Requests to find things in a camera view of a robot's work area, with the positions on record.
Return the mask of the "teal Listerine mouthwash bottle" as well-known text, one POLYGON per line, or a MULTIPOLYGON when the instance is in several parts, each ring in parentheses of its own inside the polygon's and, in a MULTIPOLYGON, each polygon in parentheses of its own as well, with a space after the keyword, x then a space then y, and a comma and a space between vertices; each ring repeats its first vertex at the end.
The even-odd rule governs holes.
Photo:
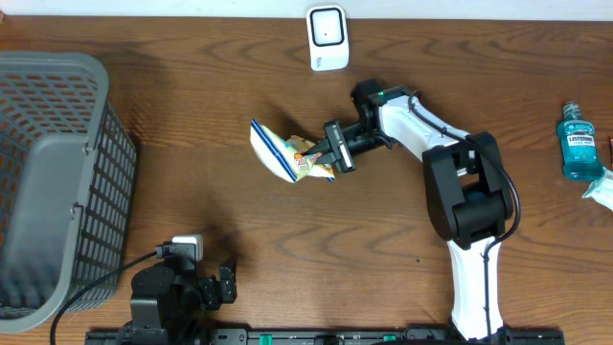
POLYGON ((582 118, 580 107, 567 102, 562 107, 562 121, 556 127, 565 177, 577 181, 593 181, 603 174, 598 155, 594 126, 582 118))

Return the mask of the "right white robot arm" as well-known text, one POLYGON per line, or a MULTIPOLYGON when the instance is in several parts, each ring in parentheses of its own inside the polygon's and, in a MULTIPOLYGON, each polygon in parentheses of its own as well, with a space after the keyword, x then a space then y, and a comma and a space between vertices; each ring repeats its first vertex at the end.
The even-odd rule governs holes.
POLYGON ((519 221, 520 201, 504 169, 496 140, 470 134, 427 110, 406 86, 383 89, 364 80, 351 92, 357 123, 324 125, 309 153, 341 173, 356 155, 400 144, 422 163, 427 213, 449 249, 454 305, 450 321, 465 341, 493 342, 503 328, 498 304, 498 256, 519 221))

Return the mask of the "yellow snack bag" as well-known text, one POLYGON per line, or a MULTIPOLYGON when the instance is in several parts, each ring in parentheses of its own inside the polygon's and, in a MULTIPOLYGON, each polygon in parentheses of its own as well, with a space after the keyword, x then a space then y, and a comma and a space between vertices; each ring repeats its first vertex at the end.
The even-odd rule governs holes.
POLYGON ((321 153, 307 154, 315 144, 303 137, 292 135, 285 140, 261 125, 256 119, 250 122, 250 143, 263 165, 279 178, 297 183, 310 176, 335 179, 331 164, 316 164, 321 153))

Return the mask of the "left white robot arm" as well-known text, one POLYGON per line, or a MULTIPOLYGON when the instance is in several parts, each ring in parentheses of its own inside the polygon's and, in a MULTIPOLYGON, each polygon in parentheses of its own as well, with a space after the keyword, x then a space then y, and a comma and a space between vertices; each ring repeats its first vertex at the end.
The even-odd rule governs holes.
POLYGON ((171 253, 163 261, 139 271, 131 282, 129 344, 209 344, 211 332, 200 318, 238 297, 234 258, 218 267, 218 274, 204 277, 197 271, 192 253, 171 253))

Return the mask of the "light blue wet wipes pack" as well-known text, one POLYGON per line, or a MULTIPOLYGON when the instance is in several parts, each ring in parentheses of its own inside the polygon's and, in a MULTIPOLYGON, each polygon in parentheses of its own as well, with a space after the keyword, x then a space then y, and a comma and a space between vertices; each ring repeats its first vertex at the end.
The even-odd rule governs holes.
POLYGON ((592 198, 600 205, 613 210, 613 174, 607 168, 602 169, 602 176, 591 182, 583 198, 592 198))

